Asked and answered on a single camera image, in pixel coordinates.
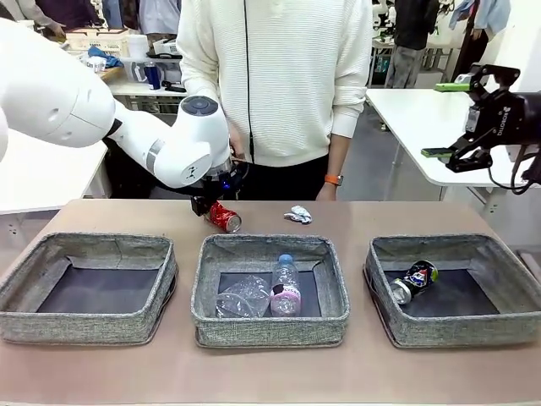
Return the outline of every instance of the gray storage bin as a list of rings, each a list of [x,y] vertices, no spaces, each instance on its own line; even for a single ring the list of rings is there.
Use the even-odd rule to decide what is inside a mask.
[[[300,277],[301,316],[216,317],[216,295],[255,274],[270,281],[278,256],[293,256]],[[330,347],[342,342],[349,300],[335,248],[314,236],[217,234],[205,240],[191,303],[199,345],[213,348]]]
[[[149,83],[145,74],[145,63],[147,62],[156,64],[160,83],[163,80],[172,83],[182,80],[180,59],[121,57],[120,60],[124,64],[124,70],[130,82]]]
[[[439,279],[400,306],[389,282],[419,260],[432,262]],[[384,327],[398,347],[538,339],[541,287],[507,247],[486,235],[377,238],[370,244],[364,271]]]
[[[49,234],[0,286],[0,335],[16,343],[146,343],[176,274],[172,241],[163,237]]]

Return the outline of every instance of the white sweater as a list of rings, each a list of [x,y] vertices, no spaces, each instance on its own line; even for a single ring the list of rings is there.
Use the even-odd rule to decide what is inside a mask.
[[[326,155],[330,135],[351,138],[363,111],[371,1],[245,1],[255,163]],[[183,0],[177,46],[187,92],[221,103],[250,158],[243,0]]]

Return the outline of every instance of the beige tabletop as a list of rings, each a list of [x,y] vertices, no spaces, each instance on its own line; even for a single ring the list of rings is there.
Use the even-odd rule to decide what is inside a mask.
[[[352,311],[345,342],[308,350],[208,350],[195,345],[189,300],[199,247],[217,230],[188,201],[77,200],[43,233],[120,232],[174,240],[178,290],[151,343],[137,348],[0,343],[0,400],[28,403],[510,403],[541,399],[541,348],[400,350],[387,339],[361,270],[368,242],[399,233],[492,233],[445,203],[308,203],[309,226],[282,219],[290,205],[230,202],[245,233],[331,239]]]

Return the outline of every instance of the crumpled aluminum foil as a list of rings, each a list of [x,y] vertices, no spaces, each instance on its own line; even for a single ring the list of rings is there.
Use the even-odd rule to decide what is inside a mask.
[[[284,214],[284,218],[292,222],[301,222],[302,224],[310,224],[312,222],[312,215],[302,206],[292,207],[291,212]]]

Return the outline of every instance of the soda can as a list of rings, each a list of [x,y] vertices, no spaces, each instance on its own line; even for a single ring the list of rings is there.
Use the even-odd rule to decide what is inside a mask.
[[[218,201],[210,207],[205,218],[226,233],[236,233],[243,223],[235,211],[226,209]]]
[[[407,305],[437,279],[438,268],[428,261],[417,261],[402,279],[391,282],[391,292],[399,305]]]
[[[160,89],[160,72],[155,63],[145,62],[145,75],[146,79],[149,80],[149,87],[152,90],[157,91]]]

